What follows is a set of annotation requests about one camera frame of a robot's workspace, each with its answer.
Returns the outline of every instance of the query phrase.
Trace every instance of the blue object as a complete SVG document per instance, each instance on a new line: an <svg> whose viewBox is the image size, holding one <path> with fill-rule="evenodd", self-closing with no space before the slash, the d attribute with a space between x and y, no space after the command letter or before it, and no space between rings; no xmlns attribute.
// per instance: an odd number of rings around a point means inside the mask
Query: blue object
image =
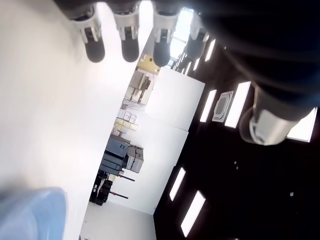
<svg viewBox="0 0 320 240"><path fill-rule="evenodd" d="M66 198L57 187L23 191L0 201L1 240L62 240Z"/></svg>

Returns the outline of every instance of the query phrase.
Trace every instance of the ceiling light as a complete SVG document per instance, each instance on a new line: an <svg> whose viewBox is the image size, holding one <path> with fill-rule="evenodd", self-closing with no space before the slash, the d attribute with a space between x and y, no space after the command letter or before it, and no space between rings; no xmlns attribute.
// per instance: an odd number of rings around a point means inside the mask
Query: ceiling light
<svg viewBox="0 0 320 240"><path fill-rule="evenodd" d="M217 93L217 90L212 90L209 92L209 96L205 102L205 105L204 105L204 108L202 111L200 122L205 123L207 121L207 118L208 118L212 103L214 102L216 93Z"/></svg>
<svg viewBox="0 0 320 240"><path fill-rule="evenodd" d="M191 206L188 212L186 213L185 218L181 224L181 229L185 237L188 236L205 201L206 199L204 198L204 196L199 191L197 191L191 203Z"/></svg>
<svg viewBox="0 0 320 240"><path fill-rule="evenodd" d="M213 52L213 50L214 50L215 43L216 43L216 40L213 40L213 41L210 43L208 52L206 53L206 56L205 56L205 60L204 60L205 62L210 59L211 54L212 54L212 52Z"/></svg>
<svg viewBox="0 0 320 240"><path fill-rule="evenodd" d="M310 143L311 135L314 130L317 110L317 107L314 108L308 114L308 116L301 119L298 124L291 129L287 135L287 138Z"/></svg>
<svg viewBox="0 0 320 240"><path fill-rule="evenodd" d="M225 126L231 127L231 128L236 128L242 109L244 107L247 95L248 95L248 90L250 87L251 82L243 82L238 85L238 88L236 89L236 93L229 111L229 115L225 121Z"/></svg>
<svg viewBox="0 0 320 240"><path fill-rule="evenodd" d="M198 64L199 64L199 61L200 61L200 58L198 58L196 61L195 61L195 64L193 66L193 71L195 71L198 67Z"/></svg>
<svg viewBox="0 0 320 240"><path fill-rule="evenodd" d="M186 70L185 70L184 75L187 75L187 74L188 74L190 65L191 65L191 62L189 62L188 66L186 67Z"/></svg>
<svg viewBox="0 0 320 240"><path fill-rule="evenodd" d="M172 187L170 194L169 194L171 201L173 201L175 199L175 196L178 192L178 189L180 187L182 180L184 179L185 174L186 174L186 171L183 168L180 168L178 176L176 177L175 182L173 184L173 187Z"/></svg>

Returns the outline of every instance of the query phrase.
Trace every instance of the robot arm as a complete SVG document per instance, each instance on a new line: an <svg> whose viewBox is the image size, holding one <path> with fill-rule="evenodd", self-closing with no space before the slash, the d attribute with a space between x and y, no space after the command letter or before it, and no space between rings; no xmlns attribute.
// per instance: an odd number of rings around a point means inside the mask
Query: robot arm
<svg viewBox="0 0 320 240"><path fill-rule="evenodd" d="M79 29L88 58L105 56L97 0L55 0ZM128 62L139 57L139 1L107 0ZM184 5L194 9L186 46L189 59L204 51L209 34L227 46L234 65L254 84L254 105L241 119L241 137L259 145L276 145L310 111L320 105L320 17L316 2L262 0L155 0L153 59L163 67Z"/></svg>

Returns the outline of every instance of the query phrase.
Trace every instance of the air vent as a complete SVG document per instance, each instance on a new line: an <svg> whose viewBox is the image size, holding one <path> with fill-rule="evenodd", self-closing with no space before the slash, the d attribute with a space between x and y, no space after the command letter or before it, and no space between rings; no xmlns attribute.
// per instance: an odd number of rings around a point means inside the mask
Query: air vent
<svg viewBox="0 0 320 240"><path fill-rule="evenodd" d="M212 118L213 122L222 123L225 120L233 94L234 91L221 93L220 98L214 108L214 114Z"/></svg>

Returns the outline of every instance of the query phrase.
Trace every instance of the robotic finger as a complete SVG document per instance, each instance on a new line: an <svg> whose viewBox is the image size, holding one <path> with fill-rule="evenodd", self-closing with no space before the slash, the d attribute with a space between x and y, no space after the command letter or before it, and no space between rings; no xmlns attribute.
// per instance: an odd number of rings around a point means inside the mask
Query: robotic finger
<svg viewBox="0 0 320 240"><path fill-rule="evenodd" d="M122 4L108 3L120 34L122 56L129 63L139 57L139 4L139 1Z"/></svg>
<svg viewBox="0 0 320 240"><path fill-rule="evenodd" d="M105 47L101 35L101 22L97 4L93 3L84 7L78 16L71 21L81 34L89 60L98 63L104 59Z"/></svg>
<svg viewBox="0 0 320 240"><path fill-rule="evenodd" d="M170 45L182 6L179 3L153 2L153 59L159 67L170 60Z"/></svg>
<svg viewBox="0 0 320 240"><path fill-rule="evenodd" d="M204 52L205 45L209 39L209 33L204 27L198 12L193 12L193 18L190 25L190 36L186 44L186 55L192 60L200 58Z"/></svg>

